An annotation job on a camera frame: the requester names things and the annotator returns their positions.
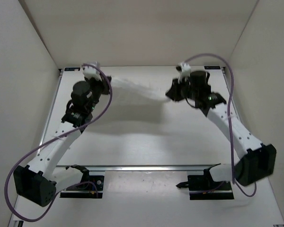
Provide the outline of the white pleated skirt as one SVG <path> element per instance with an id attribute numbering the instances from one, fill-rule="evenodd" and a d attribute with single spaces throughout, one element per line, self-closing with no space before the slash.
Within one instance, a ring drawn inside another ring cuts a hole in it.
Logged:
<path id="1" fill-rule="evenodd" d="M 111 87 L 112 105 L 160 105 L 170 101 L 164 92 L 127 79 L 112 77 Z"/>

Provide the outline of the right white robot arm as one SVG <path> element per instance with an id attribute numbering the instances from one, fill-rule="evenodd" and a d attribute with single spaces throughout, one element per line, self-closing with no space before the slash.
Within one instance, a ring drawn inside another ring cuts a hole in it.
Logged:
<path id="1" fill-rule="evenodd" d="M 203 185 L 214 189 L 222 181 L 249 186 L 273 174 L 276 148 L 252 135 L 227 105 L 221 94 L 208 83 L 210 73 L 196 70 L 172 80 L 166 97 L 174 102 L 193 100 L 195 109 L 215 124 L 231 144 L 231 163 L 205 169 Z"/>

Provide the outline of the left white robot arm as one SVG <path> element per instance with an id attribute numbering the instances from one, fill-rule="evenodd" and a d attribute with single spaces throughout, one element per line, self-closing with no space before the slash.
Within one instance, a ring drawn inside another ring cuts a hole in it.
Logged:
<path id="1" fill-rule="evenodd" d="M 92 112 L 102 95 L 111 95 L 110 78 L 90 78 L 76 82 L 53 138 L 39 148 L 39 153 L 25 166 L 16 165 L 13 178 L 17 194 L 29 201 L 46 207 L 58 191 L 72 185 L 85 188 L 89 175 L 85 167 L 71 165 L 55 173 L 58 162 L 71 144 L 82 135 L 87 126 L 95 121 Z"/>

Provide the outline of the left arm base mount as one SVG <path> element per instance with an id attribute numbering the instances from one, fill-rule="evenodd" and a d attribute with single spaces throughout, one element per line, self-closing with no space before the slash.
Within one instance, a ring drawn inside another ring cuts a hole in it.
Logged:
<path id="1" fill-rule="evenodd" d="M 104 172 L 93 172 L 84 166 L 72 165 L 68 169 L 76 169 L 82 173 L 80 183 L 69 186 L 60 192 L 60 198 L 71 199 L 102 199 L 104 189 Z"/>

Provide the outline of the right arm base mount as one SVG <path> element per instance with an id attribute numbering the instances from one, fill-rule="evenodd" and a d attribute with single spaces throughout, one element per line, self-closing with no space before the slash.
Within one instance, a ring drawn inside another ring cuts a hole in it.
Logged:
<path id="1" fill-rule="evenodd" d="M 187 172 L 187 180 L 176 185 L 178 189 L 188 189 L 191 201 L 233 200 L 231 183 L 227 181 L 215 182 L 207 167 L 203 170 Z"/>

